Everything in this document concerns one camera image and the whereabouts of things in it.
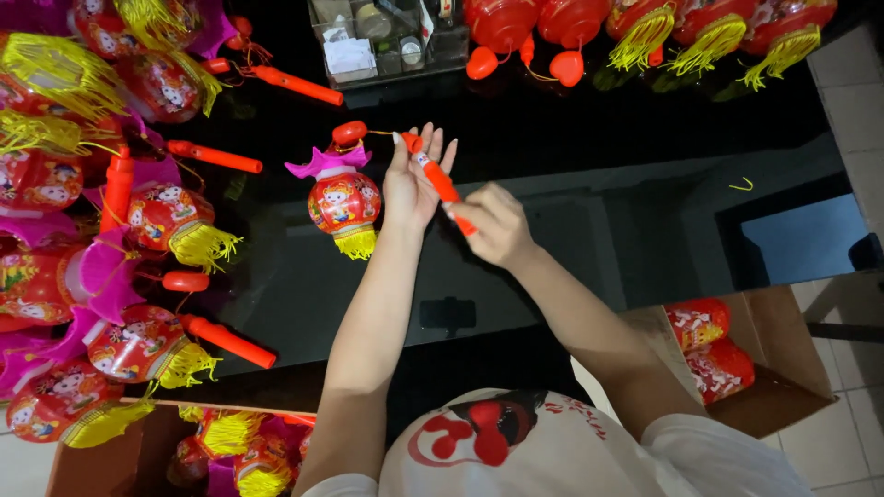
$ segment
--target red plastic heart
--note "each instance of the red plastic heart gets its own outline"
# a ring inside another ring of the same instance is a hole
[[[493,73],[498,66],[497,54],[488,47],[479,47],[473,50],[467,63],[467,75],[472,80],[481,80]]]
[[[561,52],[552,59],[550,74],[562,86],[573,87],[583,77],[583,56],[574,50]]]

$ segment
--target white t-shirt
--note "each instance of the white t-shirt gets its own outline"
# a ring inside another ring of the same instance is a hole
[[[662,417],[639,445],[561,394],[474,394],[414,421],[387,453],[379,483],[338,475],[304,497],[813,496],[785,454],[711,419]]]

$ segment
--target yellow fringe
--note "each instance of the yellow fringe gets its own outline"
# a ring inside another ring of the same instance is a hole
[[[371,224],[334,235],[334,242],[340,249],[340,253],[347,254],[352,260],[369,260],[371,253],[375,251],[375,241],[377,241],[377,235],[375,227]]]
[[[203,427],[202,444],[215,454],[242,454],[257,436],[263,420],[261,412],[223,411]]]
[[[670,4],[645,14],[629,29],[626,36],[611,50],[611,64],[629,70],[633,65],[645,69],[648,56],[672,33],[675,25],[674,7]]]
[[[292,481],[292,472],[280,464],[272,469],[261,465],[240,478],[237,487],[242,497],[277,497]]]
[[[201,266],[202,272],[211,274],[215,270],[221,270],[215,264],[216,259],[223,257],[224,260],[230,260],[230,254],[236,254],[235,245],[238,241],[242,239],[208,223],[197,221],[179,230],[169,239],[169,250],[175,254],[178,262]]]
[[[123,83],[96,54],[66,38],[12,33],[0,70],[38,94],[82,117],[97,121],[110,113],[127,116],[115,86]]]
[[[126,427],[154,410],[154,402],[142,398],[134,404],[105,403],[65,430],[62,441],[73,448],[89,448],[122,435]]]
[[[712,62],[734,51],[744,34],[746,22],[743,18],[728,14],[700,30],[694,44],[680,51],[678,57],[664,67],[669,67],[669,71],[675,71],[678,76],[690,71],[711,71],[715,69]]]
[[[84,127],[55,116],[28,116],[12,109],[0,109],[0,155],[13,150],[41,149],[55,154],[89,156],[88,141],[118,138],[110,130],[86,124]]]
[[[132,35],[149,49],[180,50],[174,40],[190,33],[164,0],[114,0],[114,5]]]
[[[210,356],[202,347],[187,338],[182,337],[182,344],[177,351],[171,351],[166,358],[166,364],[158,378],[163,388],[200,385],[202,382],[194,378],[194,373],[209,370],[211,378],[215,366],[221,360]]]
[[[746,86],[758,91],[764,88],[761,73],[767,69],[767,75],[782,79],[782,72],[796,62],[804,60],[819,47],[819,26],[810,25],[791,33],[784,34],[771,42],[767,57],[761,64],[752,67],[741,80]]]
[[[181,419],[190,423],[199,423],[202,421],[202,408],[178,406],[178,415]]]
[[[188,56],[188,54],[182,51],[175,51],[169,55],[175,59],[175,62],[184,69],[188,76],[196,81],[197,84],[202,85],[203,92],[200,105],[202,106],[202,113],[208,117],[212,112],[212,106],[215,105],[215,98],[224,89],[224,85]]]

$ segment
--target person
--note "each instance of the person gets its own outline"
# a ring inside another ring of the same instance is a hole
[[[443,155],[441,129],[421,137],[450,172],[457,141]],[[485,389],[418,418],[385,451],[386,396],[438,206],[393,141],[384,226],[331,347],[294,496],[812,496],[781,451],[710,419],[639,333],[531,239],[522,206],[493,183],[443,207],[477,228],[470,248],[524,287],[622,426],[554,392]]]

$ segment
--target glossy black tabletop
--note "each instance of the glossy black tabletop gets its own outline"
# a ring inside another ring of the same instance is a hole
[[[234,7],[251,19],[253,39],[277,68],[325,84],[306,9],[279,16],[259,3]],[[656,70],[605,73],[610,48],[603,36],[584,48],[587,74],[568,90],[536,83],[515,60],[484,81],[449,73],[356,90],[340,108],[258,80],[226,89],[210,119],[162,129],[167,139],[264,163],[258,175],[202,169],[217,225],[245,241],[226,273],[187,306],[276,350],[277,367],[327,358],[366,263],[341,255],[313,226],[306,198],[314,181],[298,180],[283,163],[308,161],[311,147],[326,146],[331,130],[353,119],[387,131],[432,121],[447,140],[459,138],[452,177],[461,193],[488,180],[510,189],[537,242],[615,310],[850,271],[846,249],[827,244],[839,237],[832,226],[856,225],[858,210],[807,64],[756,94],[732,84],[744,71],[736,56],[700,80],[666,83]],[[537,52],[537,67],[556,53]],[[599,89],[618,77],[618,88]],[[392,143],[372,136],[367,148],[374,157],[363,172],[380,185]],[[748,188],[746,180],[751,191],[731,187]],[[801,210],[813,205],[819,209]],[[799,221],[765,225],[793,210],[803,213]],[[775,270],[776,261],[817,257],[807,249],[818,245],[840,262]],[[422,302],[442,316],[431,312],[422,323]],[[518,286],[473,257],[437,215],[425,236],[407,345],[537,319]],[[258,369],[224,358],[218,376]]]

